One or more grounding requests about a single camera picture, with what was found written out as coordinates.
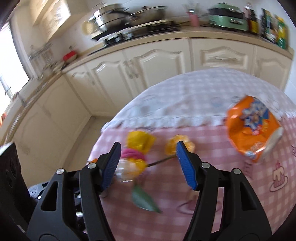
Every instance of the pink checkered tablecloth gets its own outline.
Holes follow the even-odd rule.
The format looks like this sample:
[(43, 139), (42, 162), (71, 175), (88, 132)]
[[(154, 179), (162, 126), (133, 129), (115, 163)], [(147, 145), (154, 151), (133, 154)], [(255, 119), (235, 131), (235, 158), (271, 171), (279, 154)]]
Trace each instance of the pink checkered tablecloth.
[[(296, 118), (283, 118), (282, 139), (260, 164), (248, 164), (229, 142), (225, 126), (199, 126), (148, 130), (156, 137), (147, 154), (149, 163), (165, 157), (165, 143), (176, 134), (187, 135), (196, 145), (202, 161), (217, 169), (240, 168), (247, 176), (267, 214), (274, 233), (287, 218), (296, 203)], [(125, 146), (132, 129), (107, 129), (98, 139), (89, 160), (110, 151), (115, 141)], [(187, 185), (179, 161), (175, 158), (150, 167), (143, 189), (162, 210), (154, 213), (136, 207), (131, 201), (131, 184), (115, 182), (102, 198), (102, 205), (117, 241), (178, 241), (182, 240), (196, 204), (198, 192)], [(223, 204), (223, 189), (219, 190), (213, 232), (219, 229)]]

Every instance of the metal screw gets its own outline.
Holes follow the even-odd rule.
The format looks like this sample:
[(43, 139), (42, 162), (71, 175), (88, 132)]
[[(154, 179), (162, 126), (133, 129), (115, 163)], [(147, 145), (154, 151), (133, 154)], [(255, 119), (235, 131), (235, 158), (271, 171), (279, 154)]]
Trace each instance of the metal screw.
[(241, 174), (241, 170), (238, 169), (238, 168), (233, 169), (233, 172), (234, 172), (235, 174)]
[(203, 163), (202, 163), (202, 167), (203, 167), (203, 168), (209, 168), (209, 167), (210, 167), (210, 164), (207, 163), (207, 162), (203, 162)]
[(64, 173), (64, 169), (60, 168), (60, 169), (57, 170), (57, 174), (60, 175), (60, 174), (63, 174), (63, 173)]
[(34, 188), (30, 192), (30, 197), (34, 196), (36, 194), (37, 190)]
[(82, 218), (83, 217), (83, 213), (82, 212), (76, 212), (76, 217)]
[(90, 164), (87, 165), (87, 167), (89, 169), (94, 169), (96, 167), (96, 164), (95, 163), (90, 163)]

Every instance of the orange flower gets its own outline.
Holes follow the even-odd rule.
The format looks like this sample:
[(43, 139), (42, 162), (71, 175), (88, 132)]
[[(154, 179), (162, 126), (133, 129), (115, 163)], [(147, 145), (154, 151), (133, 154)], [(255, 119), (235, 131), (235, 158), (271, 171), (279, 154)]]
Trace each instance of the orange flower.
[(176, 154), (176, 148), (177, 148), (177, 143), (179, 141), (183, 141), (186, 148), (188, 149), (189, 152), (194, 152), (195, 150), (195, 145), (189, 140), (188, 136), (185, 135), (176, 135), (173, 138), (169, 139), (165, 146), (165, 153), (168, 156), (175, 155)]

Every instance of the white lace tablecloth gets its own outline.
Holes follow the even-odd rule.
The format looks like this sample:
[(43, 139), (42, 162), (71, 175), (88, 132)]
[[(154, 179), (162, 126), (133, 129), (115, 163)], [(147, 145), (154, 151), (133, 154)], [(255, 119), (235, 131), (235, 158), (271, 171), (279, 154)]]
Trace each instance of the white lace tablecloth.
[(244, 95), (259, 98), (280, 120), (296, 117), (296, 105), (277, 87), (249, 74), (213, 68), (181, 74), (154, 85), (127, 104), (107, 128), (218, 126)]

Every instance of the utensil holder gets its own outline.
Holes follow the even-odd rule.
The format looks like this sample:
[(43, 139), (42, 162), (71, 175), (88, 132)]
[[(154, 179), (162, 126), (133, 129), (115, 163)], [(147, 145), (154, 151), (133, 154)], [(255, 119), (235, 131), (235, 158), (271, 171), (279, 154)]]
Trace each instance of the utensil holder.
[(198, 27), (200, 25), (200, 20), (196, 14), (188, 13), (189, 19), (192, 27)]

